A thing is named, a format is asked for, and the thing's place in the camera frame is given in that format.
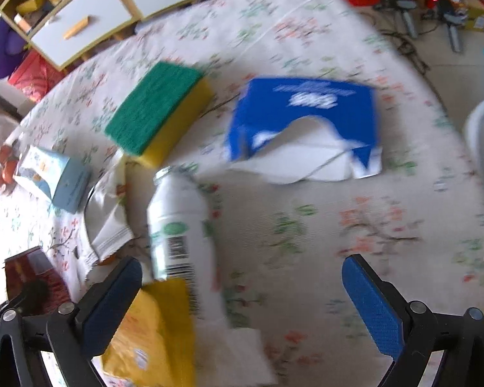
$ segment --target tissue box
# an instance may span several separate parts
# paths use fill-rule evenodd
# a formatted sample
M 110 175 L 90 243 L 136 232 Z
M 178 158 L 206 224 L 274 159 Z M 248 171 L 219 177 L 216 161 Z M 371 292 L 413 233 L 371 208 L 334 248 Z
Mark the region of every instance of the tissue box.
M 22 153 L 14 180 L 55 207 L 75 213 L 90 175 L 90 167 L 79 160 L 30 145 Z
M 334 181 L 381 170 L 374 90 L 310 78 L 256 78 L 228 131 L 233 168 L 290 183 Z

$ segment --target yellow package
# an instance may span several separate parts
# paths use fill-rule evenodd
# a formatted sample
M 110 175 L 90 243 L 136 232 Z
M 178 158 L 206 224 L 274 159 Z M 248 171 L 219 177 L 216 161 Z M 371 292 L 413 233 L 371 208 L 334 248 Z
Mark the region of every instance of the yellow package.
M 182 279 L 144 286 L 102 355 L 103 371 L 139 387 L 194 387 L 194 332 Z

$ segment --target sponge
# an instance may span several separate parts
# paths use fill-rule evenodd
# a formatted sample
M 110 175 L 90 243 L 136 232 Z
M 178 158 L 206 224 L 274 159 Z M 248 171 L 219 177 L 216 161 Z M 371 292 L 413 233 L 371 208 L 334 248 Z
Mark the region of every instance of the sponge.
M 213 95 L 201 72 L 159 62 L 120 105 L 105 133 L 142 165 L 159 168 Z

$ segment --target floral tablecloth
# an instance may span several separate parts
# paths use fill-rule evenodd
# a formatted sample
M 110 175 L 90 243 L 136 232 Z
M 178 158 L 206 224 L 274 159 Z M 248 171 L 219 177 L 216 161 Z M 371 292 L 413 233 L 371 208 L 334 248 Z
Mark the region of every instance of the floral tablecloth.
M 408 301 L 422 300 L 440 313 L 462 314 L 469 306 L 484 311 L 481 181 L 422 79 L 346 2 L 210 0 L 193 6 L 83 64 L 22 125 L 33 143 L 63 145 L 90 164 L 93 183 L 116 151 L 105 125 L 159 60 L 202 69 L 215 89 L 212 108 L 169 163 L 189 167 L 208 193 L 228 316 L 235 326 L 261 330 L 281 385 L 373 386 L 390 364 L 342 287 L 342 261 L 351 253 L 364 255 Z M 223 102 L 261 74 L 376 87 L 384 171 L 345 182 L 277 186 L 228 170 L 223 141 L 235 100 Z M 128 248 L 142 252 L 152 175 L 129 162 L 126 209 L 135 239 Z M 35 245 L 63 276 L 72 273 L 79 225 L 78 217 L 21 188 L 0 199 L 0 296 L 4 258 Z

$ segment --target tiled floor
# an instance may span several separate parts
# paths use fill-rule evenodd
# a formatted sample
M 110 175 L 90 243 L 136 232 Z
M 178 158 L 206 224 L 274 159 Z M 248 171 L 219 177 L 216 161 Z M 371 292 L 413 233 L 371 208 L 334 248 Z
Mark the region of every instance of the tiled floor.
M 370 8 L 359 11 L 372 14 L 377 28 L 392 29 L 390 17 L 384 19 Z M 422 22 L 418 24 L 418 31 L 429 30 L 432 26 L 432 22 Z M 462 130 L 467 115 L 484 100 L 484 32 L 459 32 L 462 54 L 453 53 L 450 48 L 445 25 L 420 36 L 414 43 L 421 59 L 431 68 L 427 78 L 443 99 L 450 120 L 457 129 Z

